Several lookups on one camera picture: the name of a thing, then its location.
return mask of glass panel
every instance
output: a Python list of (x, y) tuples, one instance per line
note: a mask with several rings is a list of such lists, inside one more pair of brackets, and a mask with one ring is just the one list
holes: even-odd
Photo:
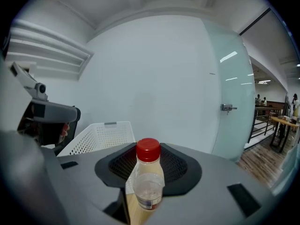
[(241, 37), (204, 20), (217, 59), (222, 104), (237, 110), (221, 111), (212, 153), (238, 161), (248, 141), (255, 108), (255, 85), (250, 59)]

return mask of basket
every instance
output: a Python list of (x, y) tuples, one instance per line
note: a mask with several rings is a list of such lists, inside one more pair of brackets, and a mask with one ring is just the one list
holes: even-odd
[(78, 134), (58, 157), (97, 151), (124, 143), (135, 143), (129, 121), (94, 123)]

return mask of clear bottle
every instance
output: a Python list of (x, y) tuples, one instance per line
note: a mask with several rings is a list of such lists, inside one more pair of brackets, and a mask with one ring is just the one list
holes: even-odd
[(165, 186), (160, 166), (160, 144), (156, 139), (144, 138), (136, 144), (137, 170), (133, 190), (140, 206), (154, 210), (162, 200)]

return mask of table leg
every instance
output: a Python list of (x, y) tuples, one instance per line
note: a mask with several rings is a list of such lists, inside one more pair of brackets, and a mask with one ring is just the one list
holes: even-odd
[(280, 149), (279, 153), (282, 153), (283, 148), (285, 147), (285, 143), (286, 143), (287, 137), (288, 137), (288, 135), (289, 135), (290, 128), (291, 128), (291, 126), (287, 126), (287, 132), (286, 132), (286, 135), (285, 135), (285, 140), (284, 140), (284, 142), (283, 142), (283, 144), (282, 144), (282, 146), (281, 146), (281, 149)]
[(274, 139), (275, 139), (275, 137), (276, 137), (276, 133), (277, 133), (277, 129), (278, 129), (278, 124), (279, 124), (279, 123), (276, 122), (275, 131), (274, 131), (273, 138), (272, 138), (272, 141), (271, 141), (271, 143), (270, 143), (270, 146), (273, 145)]

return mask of railing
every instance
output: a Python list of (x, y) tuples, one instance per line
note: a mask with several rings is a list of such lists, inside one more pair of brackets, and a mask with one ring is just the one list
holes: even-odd
[[(249, 138), (248, 138), (248, 143), (250, 142), (251, 138), (257, 137), (257, 136), (259, 136), (263, 133), (266, 136), (268, 131), (270, 131), (271, 129), (274, 130), (275, 124), (274, 124), (274, 122), (271, 122), (272, 121), (271, 116), (278, 117), (280, 114), (281, 114), (281, 108), (256, 106), (255, 107), (255, 112), (254, 112), (252, 128), (251, 128), (251, 132), (250, 132), (250, 135), (249, 135)], [(258, 134), (255, 134), (255, 135), (252, 135), (254, 126), (258, 125), (258, 124), (262, 124), (264, 122), (266, 122), (267, 125), (264, 126), (264, 127), (259, 128), (259, 130), (263, 130), (265, 128), (265, 131), (262, 131)]]

